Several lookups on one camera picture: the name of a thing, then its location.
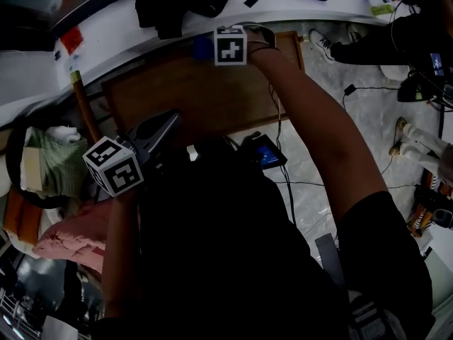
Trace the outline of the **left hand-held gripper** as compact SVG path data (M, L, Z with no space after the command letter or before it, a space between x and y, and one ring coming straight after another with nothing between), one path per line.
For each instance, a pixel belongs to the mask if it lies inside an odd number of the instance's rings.
M156 156L179 124L178 109L154 114L127 131L131 142L102 137L83 155L84 162L95 182L117 197L151 178Z

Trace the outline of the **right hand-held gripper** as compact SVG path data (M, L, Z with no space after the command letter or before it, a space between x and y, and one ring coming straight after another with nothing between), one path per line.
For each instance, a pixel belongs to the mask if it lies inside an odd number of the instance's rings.
M241 22L214 30L214 64L216 66L246 65L249 50L276 49L274 32L264 25Z

